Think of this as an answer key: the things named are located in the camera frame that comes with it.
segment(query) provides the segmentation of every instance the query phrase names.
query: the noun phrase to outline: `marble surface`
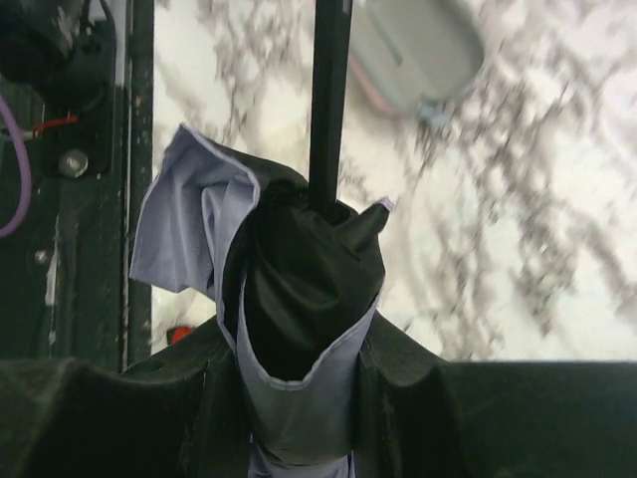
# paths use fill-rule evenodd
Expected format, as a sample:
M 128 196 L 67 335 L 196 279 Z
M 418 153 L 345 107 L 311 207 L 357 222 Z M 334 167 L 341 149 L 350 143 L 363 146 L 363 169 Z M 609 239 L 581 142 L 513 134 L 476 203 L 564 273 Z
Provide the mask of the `marble surface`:
M 185 121 L 305 173 L 309 0 L 156 0 L 154 164 Z M 350 79 L 339 190 L 396 202 L 380 310 L 446 359 L 637 359 L 637 3 L 470 0 L 489 63 L 433 130 Z M 214 304 L 154 291 L 153 349 Z

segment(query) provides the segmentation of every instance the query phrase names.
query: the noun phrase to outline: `bolt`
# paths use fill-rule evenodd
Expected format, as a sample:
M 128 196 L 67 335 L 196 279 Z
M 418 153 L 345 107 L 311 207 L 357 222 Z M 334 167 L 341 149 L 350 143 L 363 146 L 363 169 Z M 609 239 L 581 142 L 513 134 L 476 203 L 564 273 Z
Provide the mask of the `bolt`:
M 36 262 L 38 264 L 45 264 L 48 259 L 49 259 L 49 254 L 47 254 L 47 251 L 36 252 Z
M 79 149 L 72 149 L 62 156 L 58 166 L 60 173 L 77 179 L 89 168 L 89 158 Z

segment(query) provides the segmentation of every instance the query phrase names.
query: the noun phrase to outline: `screw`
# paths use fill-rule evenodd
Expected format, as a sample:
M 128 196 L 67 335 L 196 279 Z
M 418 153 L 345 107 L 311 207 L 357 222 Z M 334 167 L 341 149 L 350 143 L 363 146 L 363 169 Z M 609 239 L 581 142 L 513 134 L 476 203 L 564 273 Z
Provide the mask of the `screw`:
M 49 260 L 49 254 L 47 251 L 38 251 L 36 252 L 36 262 L 38 264 L 44 264 Z
M 77 179 L 87 172 L 89 158 L 79 149 L 72 149 L 62 156 L 58 168 L 61 174 Z

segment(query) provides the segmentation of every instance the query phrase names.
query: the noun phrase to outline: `black rod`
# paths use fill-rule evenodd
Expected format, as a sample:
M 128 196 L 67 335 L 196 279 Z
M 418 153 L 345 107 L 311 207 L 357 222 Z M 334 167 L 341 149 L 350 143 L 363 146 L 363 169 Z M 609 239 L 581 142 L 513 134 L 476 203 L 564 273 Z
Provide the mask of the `black rod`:
M 336 203 L 351 0 L 316 0 L 309 208 L 326 220 Z

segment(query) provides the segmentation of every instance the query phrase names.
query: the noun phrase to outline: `gray cloth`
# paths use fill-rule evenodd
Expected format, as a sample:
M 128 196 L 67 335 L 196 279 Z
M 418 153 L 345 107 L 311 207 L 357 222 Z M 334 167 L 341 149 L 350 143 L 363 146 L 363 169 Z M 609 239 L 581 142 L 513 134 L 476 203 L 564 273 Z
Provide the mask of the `gray cloth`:
M 295 450 L 311 450 L 318 444 L 349 449 L 356 356 L 375 303 L 300 381 L 281 381 L 260 366 L 248 337 L 243 290 L 236 344 L 224 326 L 224 265 L 233 238 L 260 195 L 259 181 L 249 168 L 181 126 L 144 198 L 130 277 L 175 293 L 190 287 L 217 303 L 219 327 L 235 353 L 250 398 L 256 436 L 275 436 Z M 351 457 L 295 466 L 278 462 L 254 440 L 249 477 L 353 476 Z

